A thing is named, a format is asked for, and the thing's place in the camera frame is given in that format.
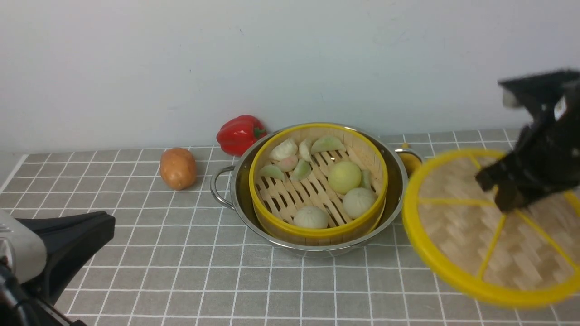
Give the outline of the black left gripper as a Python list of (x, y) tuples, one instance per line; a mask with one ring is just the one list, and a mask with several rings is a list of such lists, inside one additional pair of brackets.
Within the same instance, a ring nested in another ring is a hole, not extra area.
[(18, 221), (45, 244), (46, 264), (39, 276), (21, 286), (9, 268), (7, 258), (1, 259), (0, 324), (85, 326), (82, 320), (69, 320), (49, 303), (54, 305), (79, 270), (113, 239), (116, 219), (105, 211), (97, 211)]

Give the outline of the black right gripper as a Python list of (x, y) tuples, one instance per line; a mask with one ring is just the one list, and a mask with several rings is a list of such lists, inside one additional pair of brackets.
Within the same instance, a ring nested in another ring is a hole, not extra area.
[(475, 176), (481, 190), (496, 189), (501, 212), (526, 208), (545, 191), (579, 186), (579, 85), (553, 109), (545, 109), (522, 128), (516, 146)]

